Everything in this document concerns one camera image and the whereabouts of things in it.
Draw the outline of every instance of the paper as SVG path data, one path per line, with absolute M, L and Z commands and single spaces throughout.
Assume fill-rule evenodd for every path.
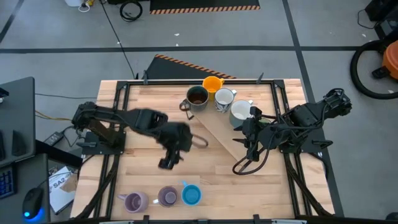
M 75 198 L 77 175 L 68 172 L 64 167 L 49 178 L 50 204 L 56 214 Z

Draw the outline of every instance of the gray floor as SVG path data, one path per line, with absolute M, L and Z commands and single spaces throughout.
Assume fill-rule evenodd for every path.
M 18 0 L 0 1 L 0 30 Z M 377 39 L 373 30 L 356 24 L 356 13 L 369 0 L 289 0 L 301 46 L 358 46 Z M 144 14 L 133 23 L 121 20 L 116 6 L 106 5 L 125 47 L 220 45 L 293 46 L 284 6 L 280 0 L 260 0 L 260 11 L 174 15 Z M 366 15 L 362 22 L 371 25 Z M 99 4 L 80 13 L 63 0 L 25 0 L 0 49 L 119 47 Z M 173 51 L 128 52 L 135 72 L 142 74 L 155 54 L 165 54 L 239 78 L 301 78 L 294 51 Z M 397 100 L 379 101 L 359 94 L 349 78 L 353 52 L 303 52 L 315 98 L 342 87 L 353 102 L 349 116 L 326 121 L 327 139 L 336 182 L 347 217 L 384 218 L 398 211 L 398 164 L 394 134 Z M 372 90 L 398 91 L 390 80 L 375 82 L 369 72 L 380 57 L 368 52 L 359 72 Z M 36 92 L 68 96 L 96 96 L 101 80 L 132 77 L 122 53 L 0 54 L 0 83 L 22 77 L 36 79 Z M 50 116 L 73 116 L 84 100 L 36 97 L 36 109 Z M 37 119 L 37 139 L 44 140 L 67 122 Z M 71 131 L 71 139 L 76 137 Z M 69 151 L 62 142 L 59 148 Z M 68 217 L 69 210 L 54 220 Z

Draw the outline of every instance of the computer mouse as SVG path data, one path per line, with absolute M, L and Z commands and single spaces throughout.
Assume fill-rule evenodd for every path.
M 26 219 L 36 217 L 42 206 L 43 190 L 39 187 L 30 189 L 22 204 L 22 214 Z

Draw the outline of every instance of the yellow black hazard tape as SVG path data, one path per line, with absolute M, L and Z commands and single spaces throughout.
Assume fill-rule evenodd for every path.
M 198 7 L 188 9 L 158 9 L 152 10 L 151 14 L 176 14 L 191 12 L 225 12 L 225 11 L 243 11 L 243 10 L 259 10 L 260 6 L 225 6 L 225 7 Z
M 199 65 L 194 65 L 194 64 L 189 63 L 189 62 L 184 62 L 184 61 L 172 58 L 172 57 L 168 57 L 166 55 L 157 54 L 157 55 L 155 55 L 155 57 L 162 58 L 164 60 L 169 60 L 169 61 L 174 62 L 174 63 L 179 63 L 181 65 L 185 65 L 185 66 L 188 66 L 188 67 L 191 67 L 191 68 L 195 68 L 197 70 L 201 70 L 201 71 L 207 72 L 207 73 L 209 73 L 209 75 L 215 75 L 215 76 L 218 76 L 218 77 L 229 78 L 229 79 L 236 78 L 236 77 L 233 77 L 231 75 L 227 75 L 227 74 L 222 73 L 222 72 L 217 72 L 217 71 L 214 71 L 212 69 L 208 69 L 208 68 L 205 68 L 205 67 L 202 67 L 202 66 L 199 66 Z

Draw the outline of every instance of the cup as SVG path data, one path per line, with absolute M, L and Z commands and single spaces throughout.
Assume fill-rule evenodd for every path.
M 133 192 L 129 195 L 121 194 L 118 198 L 124 200 L 124 208 L 129 213 L 139 213 L 148 207 L 148 196 L 143 192 Z
M 207 77 L 203 80 L 202 86 L 209 92 L 209 99 L 214 100 L 216 92 L 223 86 L 224 79 Z
M 194 206 L 199 204 L 201 200 L 201 190 L 194 184 L 187 184 L 185 181 L 182 182 L 184 188 L 181 192 L 181 199 L 185 205 Z
M 246 118 L 250 118 L 252 116 L 250 114 L 250 107 L 252 104 L 252 100 L 238 100 L 232 104 L 231 112 L 229 114 L 229 122 L 234 128 L 239 127 L 243 124 L 243 121 Z
M 229 110 L 236 96 L 236 90 L 221 88 L 216 92 L 215 103 L 218 112 L 225 113 Z
M 157 199 L 154 203 L 159 203 L 161 206 L 169 208 L 177 201 L 177 190 L 174 187 L 166 186 L 162 188 L 157 194 Z
M 187 98 L 180 103 L 182 111 L 201 111 L 206 108 L 209 93 L 202 86 L 194 86 L 187 92 Z

